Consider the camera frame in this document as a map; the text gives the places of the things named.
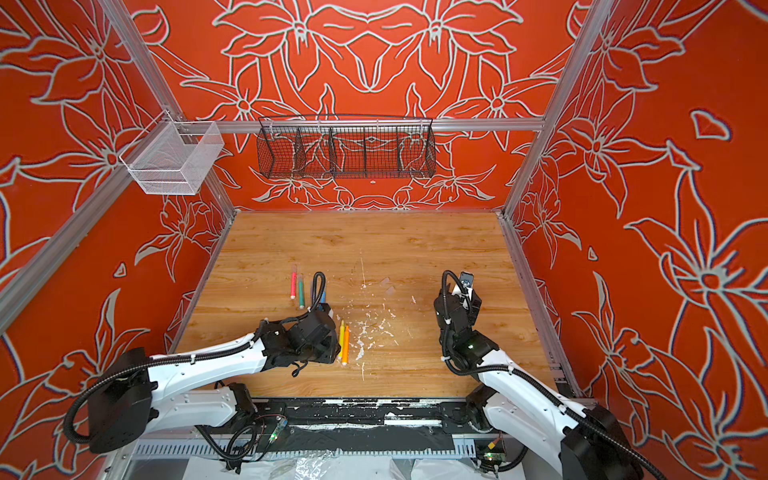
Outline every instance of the pink marker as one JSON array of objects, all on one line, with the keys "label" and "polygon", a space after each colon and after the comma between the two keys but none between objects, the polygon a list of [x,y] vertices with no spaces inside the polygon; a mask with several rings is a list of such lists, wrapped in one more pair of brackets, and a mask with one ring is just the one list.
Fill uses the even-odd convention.
[{"label": "pink marker", "polygon": [[290,298],[296,298],[296,265],[293,266],[293,273],[290,275]]}]

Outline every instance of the wooden tabletop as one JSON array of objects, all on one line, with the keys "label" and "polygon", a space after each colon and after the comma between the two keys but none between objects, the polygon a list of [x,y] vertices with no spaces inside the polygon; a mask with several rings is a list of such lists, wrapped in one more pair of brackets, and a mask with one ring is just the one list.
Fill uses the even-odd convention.
[{"label": "wooden tabletop", "polygon": [[334,320],[350,330],[349,365],[310,363],[297,378],[273,369],[229,381],[260,396],[463,397],[477,382],[440,360],[432,302],[442,271],[475,274],[475,328],[554,388],[495,214],[241,213],[195,307],[178,352],[253,332],[263,318],[300,313],[293,264],[309,296],[328,280]]}]

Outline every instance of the wire mesh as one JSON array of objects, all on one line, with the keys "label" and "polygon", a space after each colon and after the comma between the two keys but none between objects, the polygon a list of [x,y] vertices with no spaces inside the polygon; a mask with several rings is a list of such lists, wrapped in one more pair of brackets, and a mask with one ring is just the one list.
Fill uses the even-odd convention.
[{"label": "wire mesh", "polygon": [[161,123],[147,148],[126,164],[147,194],[194,195],[224,146],[215,122],[196,144],[184,143],[173,122]]},{"label": "wire mesh", "polygon": [[261,120],[259,171],[267,178],[404,178],[435,174],[429,119],[397,125],[288,127]]}]

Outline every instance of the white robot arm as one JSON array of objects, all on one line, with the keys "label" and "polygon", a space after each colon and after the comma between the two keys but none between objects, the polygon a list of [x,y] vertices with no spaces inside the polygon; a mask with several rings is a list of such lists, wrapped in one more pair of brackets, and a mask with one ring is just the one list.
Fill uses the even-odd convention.
[{"label": "white robot arm", "polygon": [[[324,290],[325,276],[318,272],[307,312],[279,322],[263,320],[256,332],[228,343],[177,355],[147,357],[143,348],[123,353],[76,398],[64,418],[65,436],[87,443],[93,453],[105,453],[154,430],[195,425],[208,440],[216,427],[232,433],[250,427],[256,412],[244,385],[194,389],[279,366],[294,365],[297,376],[308,362],[333,363],[341,347],[333,311],[320,302]],[[74,418],[86,402],[88,435],[82,435]]]},{"label": "white robot arm", "polygon": [[[456,285],[449,293],[448,278]],[[442,360],[456,375],[473,376],[482,386],[467,397],[475,421],[489,424],[525,447],[507,465],[481,463],[484,470],[509,470],[528,451],[547,462],[564,480],[639,480],[645,467],[664,475],[635,452],[616,418],[605,408],[586,409],[528,374],[493,341],[472,327],[482,301],[474,278],[462,272],[442,275],[435,312]]]}]

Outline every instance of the orange wall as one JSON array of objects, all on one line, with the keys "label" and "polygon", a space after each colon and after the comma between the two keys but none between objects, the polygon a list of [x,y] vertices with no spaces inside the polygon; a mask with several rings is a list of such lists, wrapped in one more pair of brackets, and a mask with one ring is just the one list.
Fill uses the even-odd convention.
[{"label": "orange wall", "polygon": [[[101,185],[159,108],[97,2],[0,5],[0,288]],[[71,400],[123,351],[164,353],[223,227],[203,188],[132,184],[0,341],[0,478],[95,478]]]},{"label": "orange wall", "polygon": [[[392,114],[531,117],[545,111],[588,3],[127,0],[190,119]],[[431,180],[267,180],[253,136],[217,162],[249,210],[500,207],[531,132],[438,136]]]},{"label": "orange wall", "polygon": [[668,478],[768,472],[768,12],[621,0],[515,228],[579,385]]}]

